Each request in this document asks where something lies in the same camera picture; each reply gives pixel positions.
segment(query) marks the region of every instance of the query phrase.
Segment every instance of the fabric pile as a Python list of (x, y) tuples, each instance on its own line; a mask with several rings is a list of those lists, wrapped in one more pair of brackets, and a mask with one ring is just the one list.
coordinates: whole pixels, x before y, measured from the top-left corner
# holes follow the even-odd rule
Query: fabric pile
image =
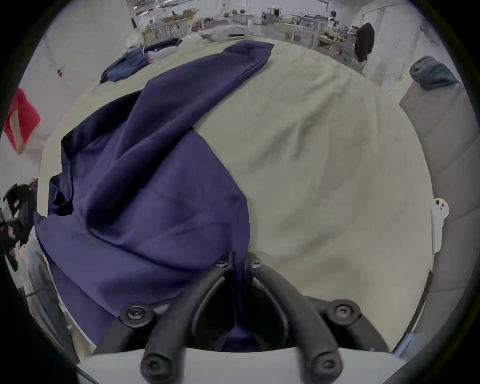
[(445, 64), (430, 56), (424, 56), (414, 62), (410, 67), (410, 76), (425, 91), (458, 83)]
[(100, 84), (106, 83), (107, 81), (112, 81), (115, 83), (119, 80), (123, 80), (132, 76), (140, 69), (150, 64), (148, 56), (149, 52), (158, 52), (167, 49), (166, 54), (161, 56), (165, 57), (168, 54), (173, 53), (172, 50), (169, 49), (170, 47), (177, 47), (180, 43), (181, 39), (171, 38), (125, 53), (120, 59), (103, 71)]

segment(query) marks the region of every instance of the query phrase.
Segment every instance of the gray fabric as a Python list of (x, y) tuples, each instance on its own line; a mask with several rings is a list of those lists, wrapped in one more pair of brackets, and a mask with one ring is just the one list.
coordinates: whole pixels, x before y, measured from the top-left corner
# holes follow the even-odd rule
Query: gray fabric
[(401, 355), (402, 359), (411, 360), (433, 339), (452, 314), (464, 290), (460, 288), (445, 292), (431, 292), (428, 295), (415, 330), (415, 337)]
[(441, 251), (435, 256), (430, 292), (465, 286), (480, 252), (480, 208), (444, 227)]
[(402, 355), (411, 359), (446, 322), (479, 257), (480, 131), (468, 95), (460, 84), (425, 91), (413, 83), (400, 106), (417, 131), (433, 193), (450, 206), (417, 335)]
[(458, 83), (458, 80), (445, 64), (438, 62), (430, 56), (424, 56), (414, 62), (410, 67), (410, 76), (412, 76), (412, 79), (418, 82), (424, 90), (441, 88)]
[(26, 244), (23, 268), (24, 289), (33, 318), (50, 338), (74, 362), (78, 362), (65, 317), (60, 309), (57, 290), (35, 236)]

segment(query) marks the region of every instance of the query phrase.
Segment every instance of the white wall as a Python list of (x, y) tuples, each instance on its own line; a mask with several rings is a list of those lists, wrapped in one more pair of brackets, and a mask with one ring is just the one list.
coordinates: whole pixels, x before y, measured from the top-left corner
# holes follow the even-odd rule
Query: white wall
[[(61, 11), (20, 82), (41, 118), (33, 135), (45, 139), (52, 132), (78, 97), (98, 84), (104, 69), (125, 52), (126, 39), (133, 33), (125, 0), (73, 0)], [(2, 134), (0, 192), (38, 177), (38, 166), (37, 159), (18, 157)]]
[(370, 23), (375, 31), (375, 44), (363, 74), (397, 101), (413, 82), (411, 65), (426, 55), (445, 64), (461, 82), (440, 38), (433, 32), (432, 43), (420, 30), (423, 22), (420, 12), (405, 0), (377, 0), (364, 6), (352, 22), (356, 26)]

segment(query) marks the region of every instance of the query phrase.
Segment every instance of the screw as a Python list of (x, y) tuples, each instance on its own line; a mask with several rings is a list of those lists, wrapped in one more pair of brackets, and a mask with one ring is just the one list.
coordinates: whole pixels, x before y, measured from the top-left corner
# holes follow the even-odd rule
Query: screw
[(155, 379), (167, 379), (172, 374), (170, 362), (161, 356), (147, 357), (144, 366)]
[(333, 352), (323, 353), (312, 360), (311, 370), (317, 378), (331, 378), (342, 372), (342, 360)]
[(127, 312), (130, 320), (141, 320), (145, 316), (145, 310), (143, 308), (134, 307)]
[(336, 366), (336, 362), (333, 359), (328, 359), (324, 361), (324, 367), (327, 369), (333, 369)]
[(339, 305), (335, 309), (335, 314), (339, 319), (348, 319), (353, 313), (353, 310), (348, 305)]

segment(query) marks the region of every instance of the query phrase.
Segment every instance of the blue garment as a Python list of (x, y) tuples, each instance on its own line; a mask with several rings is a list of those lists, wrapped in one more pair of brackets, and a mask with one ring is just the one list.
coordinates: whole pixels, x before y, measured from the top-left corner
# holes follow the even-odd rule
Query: blue garment
[(445, 64), (430, 56), (424, 56), (414, 62), (410, 67), (410, 76), (425, 91), (458, 83)]
[(112, 81), (115, 83), (118, 80), (127, 79), (134, 73), (137, 73), (143, 67), (146, 67), (148, 64), (150, 64), (146, 54), (148, 51), (177, 46), (180, 43), (181, 40), (179, 38), (170, 38), (155, 43), (149, 47), (142, 47), (125, 53), (121, 58), (104, 70), (102, 73), (102, 78), (100, 79), (100, 84), (103, 84), (107, 81)]
[(267, 62), (241, 41), (99, 109), (62, 139), (36, 234), (65, 306), (96, 344), (126, 305), (178, 295), (222, 255), (242, 279), (245, 196), (192, 126)]

